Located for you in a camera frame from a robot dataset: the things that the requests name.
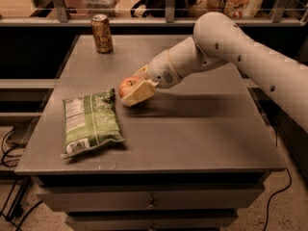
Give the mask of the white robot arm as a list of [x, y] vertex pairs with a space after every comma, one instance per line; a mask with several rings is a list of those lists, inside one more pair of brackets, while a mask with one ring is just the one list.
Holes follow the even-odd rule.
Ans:
[[308, 67], [253, 40], [228, 16], [200, 16], [193, 34], [155, 56], [118, 90], [131, 107], [169, 89], [185, 77], [234, 64], [302, 129], [308, 131]]

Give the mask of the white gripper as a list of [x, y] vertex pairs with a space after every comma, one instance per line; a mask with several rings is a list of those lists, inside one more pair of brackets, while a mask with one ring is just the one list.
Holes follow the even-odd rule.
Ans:
[[182, 81], [167, 50], [155, 56], [148, 65], [146, 64], [135, 72], [135, 75], [143, 79], [150, 78], [152, 81], [140, 80], [124, 97], [120, 97], [127, 107], [152, 97], [156, 92], [156, 87], [170, 89]]

